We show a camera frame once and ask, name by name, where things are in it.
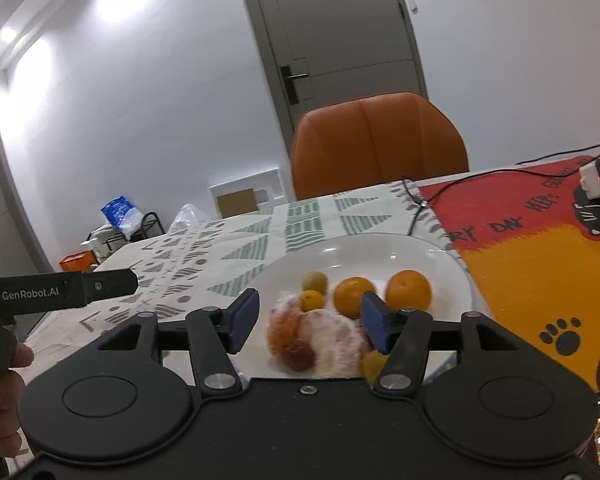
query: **white plate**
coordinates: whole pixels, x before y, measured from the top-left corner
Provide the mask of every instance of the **white plate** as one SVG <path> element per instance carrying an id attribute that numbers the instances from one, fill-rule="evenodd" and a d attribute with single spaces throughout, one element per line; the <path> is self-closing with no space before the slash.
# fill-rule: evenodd
<path id="1" fill-rule="evenodd" d="M 290 253 L 271 264 L 250 287 L 260 293 L 260 317 L 242 351 L 232 357 L 234 364 L 251 377 L 310 377 L 310 372 L 294 374 L 286 370 L 267 350 L 266 327 L 269 313 L 282 291 L 302 292 L 302 277 L 319 270 L 329 278 L 329 298 L 345 278 L 361 276 L 370 280 L 378 296 L 384 298 L 388 280 L 405 269 L 422 273 L 431 285 L 429 313 L 439 320 L 460 321 L 472 310 L 469 278 L 446 251 L 419 238 L 384 233 L 368 233 L 331 238 Z M 453 352 L 430 352 L 426 377 L 435 373 Z"/>

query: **orange crate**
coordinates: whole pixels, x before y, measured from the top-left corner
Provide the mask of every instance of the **orange crate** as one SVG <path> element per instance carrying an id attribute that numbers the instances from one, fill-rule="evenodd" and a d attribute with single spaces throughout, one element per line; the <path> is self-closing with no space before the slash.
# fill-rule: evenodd
<path id="1" fill-rule="evenodd" d="M 91 251 L 84 251 L 83 253 L 70 254 L 63 258 L 60 262 L 60 268 L 65 272 L 71 272 L 72 270 L 91 272 L 93 264 L 97 264 L 93 253 Z"/>

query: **chair backrest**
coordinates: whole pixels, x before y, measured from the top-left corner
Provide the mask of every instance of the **chair backrest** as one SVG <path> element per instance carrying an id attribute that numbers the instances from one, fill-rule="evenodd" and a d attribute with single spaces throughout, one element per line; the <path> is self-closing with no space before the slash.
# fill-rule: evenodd
<path id="1" fill-rule="evenodd" d="M 468 171 L 453 124 L 410 92 L 307 112 L 291 149 L 298 200 L 399 180 Z"/>

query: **plastic bag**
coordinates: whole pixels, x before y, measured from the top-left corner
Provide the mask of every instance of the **plastic bag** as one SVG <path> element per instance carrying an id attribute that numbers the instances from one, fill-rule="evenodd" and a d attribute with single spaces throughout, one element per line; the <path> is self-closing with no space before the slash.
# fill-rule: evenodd
<path id="1" fill-rule="evenodd" d="M 113 199 L 101 211 L 113 227 L 117 227 L 129 240 L 142 225 L 144 215 L 129 200 L 121 196 Z"/>
<path id="2" fill-rule="evenodd" d="M 189 229 L 195 227 L 201 222 L 208 222 L 209 217 L 205 215 L 200 209 L 193 204 L 185 204 L 180 208 L 176 218 L 173 219 L 173 223 L 169 227 L 167 234 L 172 234 L 182 229 Z"/>

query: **blue gripper pad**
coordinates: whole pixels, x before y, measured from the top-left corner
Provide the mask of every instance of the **blue gripper pad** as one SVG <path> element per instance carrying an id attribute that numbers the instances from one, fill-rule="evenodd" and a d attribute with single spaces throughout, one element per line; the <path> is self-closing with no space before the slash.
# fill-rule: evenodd
<path id="1" fill-rule="evenodd" d="M 228 317 L 228 342 L 226 348 L 229 354 L 235 354 L 242 349 L 251 330 L 258 320 L 260 313 L 260 295 L 254 288 L 248 288 L 224 311 Z"/>
<path id="2" fill-rule="evenodd" d="M 395 312 L 374 293 L 365 292 L 362 295 L 360 313 L 362 327 L 376 350 L 381 354 L 391 352 L 402 330 L 402 326 L 395 319 Z"/>

